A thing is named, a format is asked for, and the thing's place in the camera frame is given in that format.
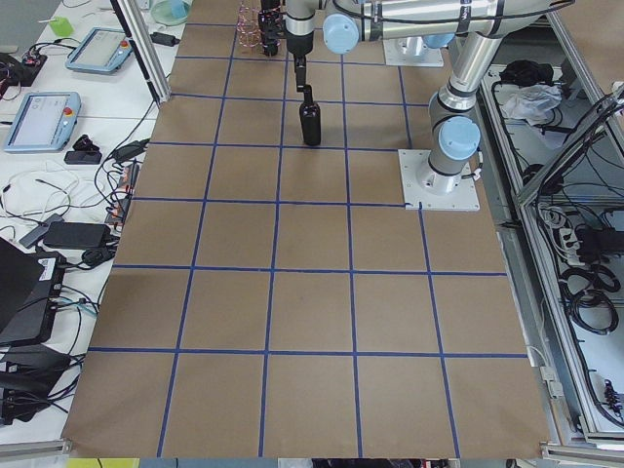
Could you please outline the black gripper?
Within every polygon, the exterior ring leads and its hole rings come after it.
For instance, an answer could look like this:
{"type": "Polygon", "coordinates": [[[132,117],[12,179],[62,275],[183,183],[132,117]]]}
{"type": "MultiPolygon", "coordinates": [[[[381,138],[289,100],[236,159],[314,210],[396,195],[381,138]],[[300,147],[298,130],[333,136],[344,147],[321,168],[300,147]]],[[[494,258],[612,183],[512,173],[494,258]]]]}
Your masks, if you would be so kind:
{"type": "Polygon", "coordinates": [[[312,98],[312,87],[306,83],[306,56],[313,50],[313,33],[297,35],[286,31],[287,49],[293,55],[296,90],[305,98],[312,98]]]}

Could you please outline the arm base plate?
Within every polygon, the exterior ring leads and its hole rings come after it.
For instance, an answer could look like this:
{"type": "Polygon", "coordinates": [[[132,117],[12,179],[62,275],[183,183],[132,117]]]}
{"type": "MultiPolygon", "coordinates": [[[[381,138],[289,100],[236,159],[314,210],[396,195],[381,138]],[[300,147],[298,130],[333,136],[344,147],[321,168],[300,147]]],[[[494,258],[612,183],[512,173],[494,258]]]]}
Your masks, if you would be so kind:
{"type": "Polygon", "coordinates": [[[477,212],[476,183],[466,162],[458,175],[440,175],[429,165],[429,150],[398,151],[404,206],[407,210],[477,212]]]}
{"type": "Polygon", "coordinates": [[[383,49],[386,65],[433,68],[444,66],[441,50],[429,48],[421,37],[384,40],[383,49]]]}

